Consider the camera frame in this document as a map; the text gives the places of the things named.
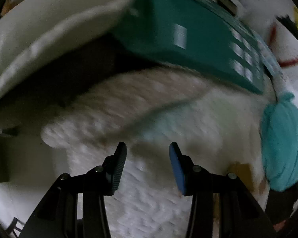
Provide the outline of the white patchwork round rug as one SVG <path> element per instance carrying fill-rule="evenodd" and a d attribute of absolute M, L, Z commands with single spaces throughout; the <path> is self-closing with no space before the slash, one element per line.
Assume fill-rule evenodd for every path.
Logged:
<path fill-rule="evenodd" d="M 184 70 L 145 70 L 96 85 L 45 125 L 41 137 L 66 152 L 73 176 L 101 164 L 124 142 L 119 188 L 105 199 L 112 237 L 183 237 L 191 200 L 178 191 L 169 145 L 176 142 L 213 174 L 237 164 L 265 207 L 260 121 L 275 99 L 268 77 L 264 93 L 256 95 Z"/>

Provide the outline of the teal plush cushion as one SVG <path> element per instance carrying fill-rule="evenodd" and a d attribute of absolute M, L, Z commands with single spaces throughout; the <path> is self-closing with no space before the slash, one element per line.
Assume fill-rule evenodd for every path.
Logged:
<path fill-rule="evenodd" d="M 264 173 L 278 192 L 298 182 L 298 108 L 292 99 L 287 92 L 268 104 L 260 124 Z"/>

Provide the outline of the white pillow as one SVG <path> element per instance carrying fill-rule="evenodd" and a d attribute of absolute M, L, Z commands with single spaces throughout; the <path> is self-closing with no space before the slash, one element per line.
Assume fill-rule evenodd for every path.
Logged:
<path fill-rule="evenodd" d="M 0 98 L 39 67 L 102 35 L 133 0 L 25 0 L 0 20 Z"/>

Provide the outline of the green box with buttons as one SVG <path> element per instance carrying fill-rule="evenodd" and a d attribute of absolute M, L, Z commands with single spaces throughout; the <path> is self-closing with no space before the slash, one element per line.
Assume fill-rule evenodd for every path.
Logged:
<path fill-rule="evenodd" d="M 133 0 L 114 34 L 132 53 L 256 94 L 281 72 L 261 36 L 211 0 Z"/>

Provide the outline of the white plastic bag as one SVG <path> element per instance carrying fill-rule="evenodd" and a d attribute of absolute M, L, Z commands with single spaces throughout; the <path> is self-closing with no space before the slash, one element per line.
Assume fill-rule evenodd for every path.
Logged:
<path fill-rule="evenodd" d="M 298 60 L 298 40 L 277 19 L 290 17 L 294 20 L 294 3 L 292 0 L 239 0 L 246 9 L 244 22 L 256 31 L 268 44 L 278 62 Z M 283 68 L 298 106 L 298 63 Z"/>

